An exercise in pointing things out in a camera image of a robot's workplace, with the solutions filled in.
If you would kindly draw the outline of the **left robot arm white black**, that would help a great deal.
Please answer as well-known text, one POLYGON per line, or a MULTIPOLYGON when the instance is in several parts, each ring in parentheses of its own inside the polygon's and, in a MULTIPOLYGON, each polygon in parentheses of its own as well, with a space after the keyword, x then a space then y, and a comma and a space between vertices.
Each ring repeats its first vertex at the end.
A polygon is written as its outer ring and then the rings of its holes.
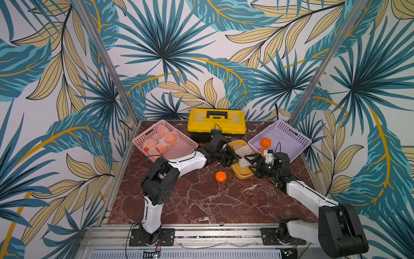
POLYGON ((212 136, 210 142, 189 155, 172 160, 157 158, 141 181, 145 204, 141 228, 149 235, 161 229, 163 204, 172 194, 179 177, 212 163, 230 167, 240 158, 221 134, 212 136))

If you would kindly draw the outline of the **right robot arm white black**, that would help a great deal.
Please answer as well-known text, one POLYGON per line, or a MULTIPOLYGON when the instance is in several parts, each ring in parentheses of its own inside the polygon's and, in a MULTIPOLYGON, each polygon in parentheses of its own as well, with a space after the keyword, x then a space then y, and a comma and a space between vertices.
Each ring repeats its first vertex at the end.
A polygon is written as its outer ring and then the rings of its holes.
POLYGON ((280 221, 272 236, 279 243, 312 243, 321 247, 332 259, 362 255, 369 250, 356 208, 323 196, 299 180, 291 173, 291 163, 286 153, 265 151, 264 154, 250 154, 244 158, 257 178, 272 179, 272 184, 318 218, 317 223, 298 219, 280 221))

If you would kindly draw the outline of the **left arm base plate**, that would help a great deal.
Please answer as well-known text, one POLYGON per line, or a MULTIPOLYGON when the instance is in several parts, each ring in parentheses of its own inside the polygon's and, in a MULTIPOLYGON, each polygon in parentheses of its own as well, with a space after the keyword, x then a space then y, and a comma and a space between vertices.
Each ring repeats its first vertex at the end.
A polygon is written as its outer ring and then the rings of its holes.
POLYGON ((162 247, 172 247, 175 240, 175 229, 160 228, 153 234, 149 234, 143 228, 133 229, 129 240, 131 247, 149 247, 161 245, 162 247))

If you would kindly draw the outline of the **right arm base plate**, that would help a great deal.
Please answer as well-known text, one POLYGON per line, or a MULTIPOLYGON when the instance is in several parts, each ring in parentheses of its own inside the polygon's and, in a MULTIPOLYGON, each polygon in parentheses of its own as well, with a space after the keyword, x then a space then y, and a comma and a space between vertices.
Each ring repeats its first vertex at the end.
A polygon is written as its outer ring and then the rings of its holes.
POLYGON ((306 245, 307 242, 300 238, 292 237, 284 228, 261 228, 260 234, 264 246, 284 245, 296 246, 306 245))

